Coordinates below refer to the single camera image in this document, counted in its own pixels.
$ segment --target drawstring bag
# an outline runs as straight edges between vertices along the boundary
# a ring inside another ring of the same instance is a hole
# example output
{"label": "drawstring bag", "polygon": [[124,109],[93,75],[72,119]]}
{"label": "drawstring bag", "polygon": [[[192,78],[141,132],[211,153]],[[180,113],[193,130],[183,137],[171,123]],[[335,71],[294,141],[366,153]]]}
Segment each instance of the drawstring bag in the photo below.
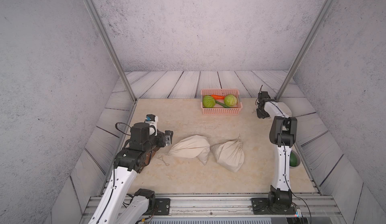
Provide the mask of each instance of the drawstring bag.
{"label": "drawstring bag", "polygon": [[[210,144],[208,142],[208,138],[200,135],[194,135],[175,144],[167,155],[191,159],[197,157],[202,164],[206,165],[208,162],[209,152]],[[159,155],[157,158],[163,161],[163,156],[165,155]]]}
{"label": "drawstring bag", "polygon": [[217,163],[226,169],[237,172],[244,163],[243,142],[240,136],[237,140],[231,140],[224,144],[216,144],[210,147],[215,155]]}

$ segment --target gray wall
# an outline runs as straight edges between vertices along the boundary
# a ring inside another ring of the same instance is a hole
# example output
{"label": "gray wall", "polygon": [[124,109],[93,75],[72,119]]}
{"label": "gray wall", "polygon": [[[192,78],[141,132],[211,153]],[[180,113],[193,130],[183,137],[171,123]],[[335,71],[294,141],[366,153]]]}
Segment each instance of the gray wall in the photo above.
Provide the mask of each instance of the gray wall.
{"label": "gray wall", "polygon": [[386,210],[386,0],[337,0],[295,80]]}
{"label": "gray wall", "polygon": [[0,222],[43,223],[118,74],[83,0],[0,12]]}
{"label": "gray wall", "polygon": [[94,0],[125,71],[286,70],[324,0]]}

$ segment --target cucumber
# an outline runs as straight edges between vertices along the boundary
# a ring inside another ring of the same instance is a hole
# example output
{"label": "cucumber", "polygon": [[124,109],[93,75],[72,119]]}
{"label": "cucumber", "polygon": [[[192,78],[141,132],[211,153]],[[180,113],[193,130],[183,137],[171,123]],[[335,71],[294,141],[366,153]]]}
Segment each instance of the cucumber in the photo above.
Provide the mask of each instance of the cucumber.
{"label": "cucumber", "polygon": [[219,101],[216,100],[216,103],[221,105],[221,106],[223,106],[223,107],[225,107],[225,108],[227,108],[227,109],[230,109],[230,107],[228,105],[223,104],[222,102],[219,102]]}

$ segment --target green cabbage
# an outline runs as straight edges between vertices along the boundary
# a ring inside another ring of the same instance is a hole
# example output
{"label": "green cabbage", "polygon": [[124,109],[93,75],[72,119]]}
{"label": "green cabbage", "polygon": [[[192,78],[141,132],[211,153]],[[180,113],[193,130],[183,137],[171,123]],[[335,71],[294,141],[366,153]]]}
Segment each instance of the green cabbage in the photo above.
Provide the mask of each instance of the green cabbage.
{"label": "green cabbage", "polygon": [[229,107],[231,106],[235,106],[237,104],[237,98],[232,95],[232,94],[229,94],[227,95],[225,98],[224,98],[224,103],[226,105],[228,105]]}
{"label": "green cabbage", "polygon": [[215,99],[212,96],[206,95],[202,99],[202,105],[204,107],[214,107],[216,105],[216,101],[215,101]]}

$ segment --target green fruit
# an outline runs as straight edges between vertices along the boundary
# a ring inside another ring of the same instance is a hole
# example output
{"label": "green fruit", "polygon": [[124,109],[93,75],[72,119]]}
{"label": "green fruit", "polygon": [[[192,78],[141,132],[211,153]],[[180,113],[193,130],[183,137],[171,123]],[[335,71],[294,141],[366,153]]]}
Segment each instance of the green fruit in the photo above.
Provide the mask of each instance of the green fruit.
{"label": "green fruit", "polygon": [[292,152],[289,155],[289,161],[290,161],[289,166],[296,167],[296,165],[298,163],[298,159],[296,158],[296,155]]}
{"label": "green fruit", "polygon": [[233,94],[229,94],[224,98],[224,103],[229,107],[237,104],[237,98]]}
{"label": "green fruit", "polygon": [[212,96],[206,95],[202,99],[202,105],[204,107],[214,107],[216,105],[216,100]]}

